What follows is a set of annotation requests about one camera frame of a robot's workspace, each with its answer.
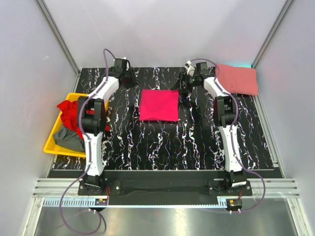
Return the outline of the magenta pink t shirt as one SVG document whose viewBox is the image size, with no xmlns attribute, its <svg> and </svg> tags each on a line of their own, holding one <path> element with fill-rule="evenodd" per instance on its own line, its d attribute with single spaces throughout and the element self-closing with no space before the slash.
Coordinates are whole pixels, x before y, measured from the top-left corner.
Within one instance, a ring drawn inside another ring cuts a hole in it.
<svg viewBox="0 0 315 236">
<path fill-rule="evenodd" d="M 143 89 L 139 105 L 140 121 L 179 120 L 179 92 L 177 90 Z"/>
</svg>

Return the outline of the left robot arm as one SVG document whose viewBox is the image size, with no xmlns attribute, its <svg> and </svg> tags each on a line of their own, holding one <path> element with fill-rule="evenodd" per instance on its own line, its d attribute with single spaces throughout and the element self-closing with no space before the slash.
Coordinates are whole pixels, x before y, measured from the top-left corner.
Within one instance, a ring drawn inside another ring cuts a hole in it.
<svg viewBox="0 0 315 236">
<path fill-rule="evenodd" d="M 89 188 L 100 195 L 106 190 L 101 143 L 106 128 L 105 103 L 120 87 L 137 85 L 127 58 L 115 58 L 114 65 L 106 69 L 105 77 L 87 96 L 78 98 L 77 123 L 83 136 L 86 167 L 79 181 L 81 188 Z"/>
</svg>

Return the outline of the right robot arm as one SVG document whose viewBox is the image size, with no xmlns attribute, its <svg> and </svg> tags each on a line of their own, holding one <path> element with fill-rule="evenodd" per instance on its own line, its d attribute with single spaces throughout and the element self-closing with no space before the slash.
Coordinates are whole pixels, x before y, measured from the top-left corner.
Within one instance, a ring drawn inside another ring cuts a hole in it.
<svg viewBox="0 0 315 236">
<path fill-rule="evenodd" d="M 180 72 L 172 89 L 183 94 L 191 92 L 194 87 L 202 86 L 213 97 L 213 120 L 220 131 L 225 155 L 224 178 L 217 191 L 240 195 L 246 189 L 247 176 L 237 138 L 239 113 L 237 98 L 221 85 L 216 73 L 209 72 L 206 61 L 193 66 L 189 60 L 185 63 L 185 69 L 185 72 Z"/>
</svg>

